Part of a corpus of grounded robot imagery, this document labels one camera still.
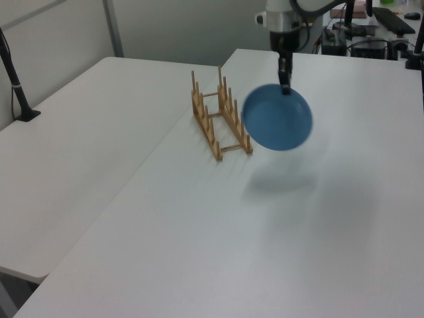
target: gray floor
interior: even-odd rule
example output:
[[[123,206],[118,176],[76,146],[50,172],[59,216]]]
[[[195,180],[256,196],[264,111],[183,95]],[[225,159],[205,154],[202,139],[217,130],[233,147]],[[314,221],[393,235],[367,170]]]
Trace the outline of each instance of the gray floor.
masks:
[[[38,286],[0,273],[0,318],[11,318]]]

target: wooden peg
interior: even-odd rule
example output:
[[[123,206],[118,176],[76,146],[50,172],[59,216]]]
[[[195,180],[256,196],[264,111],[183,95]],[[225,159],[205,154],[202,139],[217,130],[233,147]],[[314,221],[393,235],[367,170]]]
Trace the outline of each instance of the wooden peg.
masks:
[[[231,112],[233,111],[233,95],[231,94],[231,87],[228,88],[228,94],[229,94],[229,99],[230,99],[230,103],[229,103],[230,109],[229,109],[229,112],[230,112],[230,115],[231,115]]]
[[[193,97],[194,97],[194,90],[191,91],[191,104],[193,106],[193,114],[196,115],[199,112],[197,111],[196,103],[194,102]]]
[[[201,118],[204,118],[204,116],[205,116],[205,106],[203,104],[203,94],[200,94],[200,115],[201,115]]]
[[[221,93],[221,87],[218,85],[218,108],[219,108],[219,111],[220,112],[222,111],[222,108],[224,107],[224,104],[223,104],[223,102],[221,100],[221,97],[220,97],[221,96],[220,95],[220,93]]]
[[[212,120],[212,118],[210,118],[210,120],[209,120],[209,127],[211,129],[211,135],[212,135],[211,143],[213,144],[215,142],[215,130],[213,129],[213,120]]]
[[[237,100],[234,100],[234,123],[237,125],[239,124],[239,111],[237,110]]]
[[[195,80],[194,80],[194,71],[191,71],[191,82],[193,84],[193,91],[196,90]]]
[[[224,76],[224,102],[227,100],[227,78]]]
[[[219,76],[219,87],[222,87],[223,81],[222,81],[222,77],[221,77],[221,65],[218,65],[218,76]]]
[[[207,110],[207,105],[205,106],[205,122],[206,122],[206,131],[209,131],[209,111]]]
[[[243,139],[244,137],[243,115],[240,116],[240,134],[241,134],[241,138]]]
[[[217,152],[217,160],[223,159],[223,153],[221,152],[221,147],[219,146],[219,141],[215,143],[215,151]]]
[[[199,82],[196,82],[197,105],[200,105]]]

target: white tabletop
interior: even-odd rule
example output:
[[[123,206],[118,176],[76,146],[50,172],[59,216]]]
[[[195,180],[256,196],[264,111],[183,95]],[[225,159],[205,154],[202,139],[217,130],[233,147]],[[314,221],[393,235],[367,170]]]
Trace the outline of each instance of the white tabletop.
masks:
[[[223,74],[242,105],[276,67],[237,50]],[[216,163],[187,110],[16,318],[421,317],[421,73],[306,54],[293,71],[302,146]]]
[[[106,58],[0,132],[0,272],[41,282],[191,105],[210,66]]]

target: cable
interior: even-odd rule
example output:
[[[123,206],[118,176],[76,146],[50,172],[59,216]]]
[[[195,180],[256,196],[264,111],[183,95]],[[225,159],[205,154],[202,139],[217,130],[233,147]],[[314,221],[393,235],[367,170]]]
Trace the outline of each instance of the cable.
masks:
[[[303,50],[307,46],[307,44],[309,42],[309,39],[311,38],[311,30],[310,30],[310,27],[309,27],[309,23],[307,22],[307,19],[303,18],[303,20],[305,20],[305,24],[306,24],[306,33],[307,33],[306,41],[302,45],[301,48],[298,48],[297,50],[294,50],[293,53],[296,53],[296,52],[299,52],[299,51]]]
[[[291,7],[302,17],[305,18],[316,18],[320,15],[323,15],[327,11],[330,11],[332,8],[336,7],[337,5],[341,5],[345,3],[346,0],[334,0],[332,3],[329,3],[328,5],[325,5],[324,7],[315,10],[315,11],[306,11],[303,10],[299,4],[297,3],[297,0],[290,0]]]
[[[6,44],[7,53],[9,54],[9,56],[11,56],[11,49],[9,48],[9,43],[7,43],[6,37],[5,37],[5,35],[3,34],[3,31],[1,30],[1,28],[0,28],[0,34],[1,34],[1,38],[3,39],[3,41],[4,41],[4,42],[5,42],[5,44]]]
[[[364,40],[364,41],[359,41],[359,42],[356,42],[354,44],[351,44],[350,46],[347,47],[347,49],[353,48],[354,46],[357,46],[357,45],[366,44],[366,43],[372,43],[372,42],[385,42],[385,43],[388,43],[389,41],[383,40],[383,39]]]
[[[16,117],[15,117],[15,111],[13,110],[13,87],[12,87],[12,103],[11,103],[11,108],[12,108],[12,118],[14,121],[16,121]]]

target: blue plate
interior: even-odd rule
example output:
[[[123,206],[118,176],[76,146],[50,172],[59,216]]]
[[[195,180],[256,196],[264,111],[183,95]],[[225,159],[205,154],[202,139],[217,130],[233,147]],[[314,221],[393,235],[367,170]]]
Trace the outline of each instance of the blue plate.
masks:
[[[244,102],[242,118],[250,136],[272,150],[296,148],[312,130],[312,113],[306,100],[294,89],[290,95],[283,95],[278,84],[252,91]]]

